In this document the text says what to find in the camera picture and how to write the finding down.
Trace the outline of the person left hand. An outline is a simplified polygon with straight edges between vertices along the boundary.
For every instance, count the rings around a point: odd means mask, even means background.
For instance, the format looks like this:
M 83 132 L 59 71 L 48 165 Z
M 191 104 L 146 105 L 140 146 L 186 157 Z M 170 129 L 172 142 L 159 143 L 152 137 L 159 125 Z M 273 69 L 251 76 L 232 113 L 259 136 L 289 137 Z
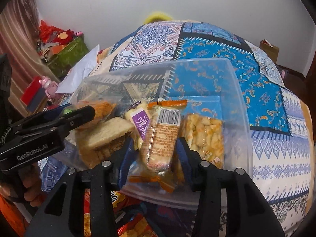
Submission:
M 41 190 L 42 180 L 37 163 L 19 170 L 19 177 L 26 188 L 24 199 L 32 207 L 39 207 L 46 199 L 47 194 Z M 11 185 L 1 182 L 1 195 L 3 198 L 11 200 L 16 196 L 16 193 Z

